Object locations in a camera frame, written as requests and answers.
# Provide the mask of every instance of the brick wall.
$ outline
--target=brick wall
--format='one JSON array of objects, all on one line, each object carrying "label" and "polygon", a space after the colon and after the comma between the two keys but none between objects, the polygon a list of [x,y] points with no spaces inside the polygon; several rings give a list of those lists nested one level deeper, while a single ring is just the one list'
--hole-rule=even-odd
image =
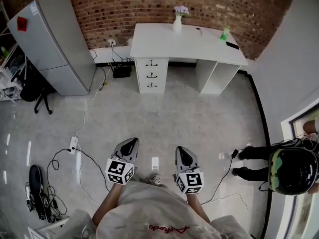
[{"label": "brick wall", "polygon": [[[32,0],[3,0],[12,15]],[[109,38],[127,45],[142,22],[173,23],[172,8],[185,5],[184,24],[223,29],[229,25],[245,56],[256,59],[274,35],[292,0],[72,0],[89,48],[106,47]]]}]

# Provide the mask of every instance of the white box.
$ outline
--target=white box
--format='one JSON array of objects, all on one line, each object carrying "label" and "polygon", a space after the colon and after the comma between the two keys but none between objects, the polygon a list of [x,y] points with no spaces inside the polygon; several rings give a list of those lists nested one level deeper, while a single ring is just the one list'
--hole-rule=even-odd
[{"label": "white box", "polygon": [[179,173],[176,184],[183,194],[195,194],[204,187],[204,173]]},{"label": "white box", "polygon": [[134,165],[109,158],[105,173],[110,182],[125,185],[134,175]]}]

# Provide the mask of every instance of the refrigerator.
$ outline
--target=refrigerator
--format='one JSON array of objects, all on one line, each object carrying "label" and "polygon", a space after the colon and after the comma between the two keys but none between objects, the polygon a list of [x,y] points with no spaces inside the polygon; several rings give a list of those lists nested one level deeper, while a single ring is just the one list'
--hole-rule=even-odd
[{"label": "refrigerator", "polygon": [[[26,19],[26,31],[17,18]],[[7,24],[30,62],[62,96],[89,93],[95,63],[71,0],[35,0]]]}]

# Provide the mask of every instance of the white vase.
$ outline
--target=white vase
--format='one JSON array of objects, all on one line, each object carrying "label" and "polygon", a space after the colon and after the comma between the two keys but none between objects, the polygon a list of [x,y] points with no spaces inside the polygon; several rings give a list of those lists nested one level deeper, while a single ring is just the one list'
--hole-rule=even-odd
[{"label": "white vase", "polygon": [[179,33],[181,31],[181,16],[176,15],[172,29],[175,33]]}]

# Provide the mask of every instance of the black pants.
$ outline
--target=black pants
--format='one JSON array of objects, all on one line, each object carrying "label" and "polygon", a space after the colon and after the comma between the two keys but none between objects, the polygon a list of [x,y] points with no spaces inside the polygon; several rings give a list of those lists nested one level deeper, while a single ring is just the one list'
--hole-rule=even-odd
[{"label": "black pants", "polygon": [[[245,159],[264,159],[269,160],[274,150],[269,147],[254,147],[243,151],[242,157]],[[268,181],[268,167],[259,170],[239,168],[237,175],[246,181]]]}]

